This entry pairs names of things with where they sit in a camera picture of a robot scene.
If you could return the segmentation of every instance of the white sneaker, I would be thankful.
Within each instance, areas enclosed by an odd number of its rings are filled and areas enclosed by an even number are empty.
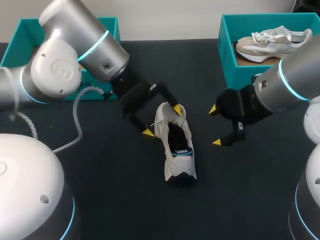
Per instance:
[[[312,31],[290,31],[284,26],[252,33],[234,43],[240,56],[255,63],[276,57],[284,58],[312,38]]]
[[[186,120],[186,110],[180,105],[179,116],[168,102],[162,103],[155,115],[154,133],[162,140],[166,155],[164,177],[187,176],[197,179],[195,154],[191,140],[191,132]]]

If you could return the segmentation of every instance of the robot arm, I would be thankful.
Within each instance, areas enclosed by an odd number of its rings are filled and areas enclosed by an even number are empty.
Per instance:
[[[233,133],[213,143],[230,146],[236,141],[245,140],[245,126],[308,101],[310,106],[304,127],[311,140],[320,143],[320,123],[316,119],[320,116],[319,52],[320,34],[279,64],[254,76],[252,85],[240,90],[226,89],[220,94],[209,114],[220,114],[231,120]]]
[[[81,82],[76,51],[58,38],[45,41],[25,66],[0,71],[0,107],[11,110],[13,88],[19,105],[46,104],[74,93]]]
[[[137,76],[129,66],[129,54],[80,0],[53,0],[39,23],[45,32],[44,43],[30,63],[10,70],[20,105],[45,104],[74,93],[81,82],[80,63],[98,81],[111,84],[112,92],[104,98],[116,94],[123,116],[141,133],[154,137],[136,112],[157,94],[181,115],[166,85],[151,85]],[[2,110],[13,108],[10,87],[9,76],[0,71]]]

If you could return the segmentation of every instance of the cable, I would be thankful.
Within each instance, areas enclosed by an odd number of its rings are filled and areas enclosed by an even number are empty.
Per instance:
[[[19,108],[19,93],[18,93],[17,88],[16,88],[15,83],[14,83],[14,76],[12,75],[10,70],[5,66],[1,66],[0,69],[4,70],[5,74],[9,77],[10,84],[11,84],[11,87],[12,87],[13,99],[14,99],[14,109],[13,109],[12,115],[10,116],[10,119],[14,120],[15,119],[15,115],[17,114],[18,108]]]
[[[22,112],[17,112],[16,115],[18,115],[19,117],[21,117],[23,120],[25,120],[25,122],[29,125],[30,127],[30,130],[32,132],[32,137],[34,139],[37,139],[38,140],[38,134],[37,134],[37,130],[36,130],[36,127],[34,125],[34,123],[31,121],[31,119],[25,115],[24,113]]]
[[[14,76],[12,75],[12,73],[10,72],[10,70],[7,67],[1,66],[0,69],[4,70],[5,74],[9,77],[10,84],[11,84],[12,91],[13,91],[14,109],[13,109],[12,114],[10,114],[10,116],[9,116],[10,120],[14,121],[16,119],[16,115],[21,117],[29,125],[30,130],[32,132],[32,137],[34,139],[38,139],[38,134],[37,134],[37,130],[36,130],[34,123],[31,121],[31,119],[27,115],[18,111],[19,93],[18,93],[17,88],[14,83]]]
[[[99,87],[96,87],[96,86],[88,86],[84,89],[82,89],[79,94],[76,96],[74,102],[73,102],[73,106],[72,106],[72,114],[73,114],[73,119],[74,119],[74,123],[75,123],[75,127],[76,127],[76,130],[78,132],[78,137],[67,143],[66,145],[63,145],[55,150],[53,150],[53,152],[56,154],[62,150],[65,150],[69,147],[71,147],[72,145],[76,144],[77,142],[79,142],[81,139],[82,139],[82,130],[81,130],[81,127],[80,127],[80,123],[79,123],[79,119],[78,119],[78,115],[77,115],[77,107],[78,107],[78,103],[80,101],[80,98],[86,93],[86,92],[89,92],[89,91],[96,91],[98,93],[100,93],[101,95],[103,95],[105,92],[99,88]]]

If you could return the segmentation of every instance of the teal box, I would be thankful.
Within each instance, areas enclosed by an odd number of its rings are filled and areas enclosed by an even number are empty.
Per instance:
[[[227,88],[241,89],[251,84],[251,77],[261,74],[273,65],[238,66],[233,43],[251,33],[284,26],[290,31],[311,29],[313,36],[320,33],[320,18],[316,13],[267,13],[222,15],[218,49]]]
[[[116,17],[98,17],[99,21],[109,30],[113,37],[121,43],[118,19]],[[35,48],[39,47],[45,39],[45,32],[37,18],[23,18],[18,23],[15,33],[4,53],[0,66],[7,68],[20,67],[29,62]],[[77,91],[65,100],[74,100],[81,89],[88,86],[102,88],[105,92],[110,92],[110,83],[100,83],[91,76],[85,69],[81,69],[82,82]],[[90,91],[83,95],[81,99],[97,100],[103,99],[99,93]]]

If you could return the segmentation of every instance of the black tabletop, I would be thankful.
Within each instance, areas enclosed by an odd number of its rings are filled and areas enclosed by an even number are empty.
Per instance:
[[[217,41],[128,41],[123,47],[143,79],[165,81],[184,105],[198,181],[193,188],[169,187],[159,139],[122,120],[117,101],[82,101],[83,139],[57,156],[81,213],[83,239],[290,240],[288,211],[314,148],[303,128],[307,105],[248,127],[247,141],[216,147],[212,142],[232,129],[208,115],[226,87]],[[148,123],[161,102],[141,112]],[[23,112],[52,149],[77,136],[71,102]],[[7,113],[0,119],[1,133],[31,135],[22,120],[11,122]]]

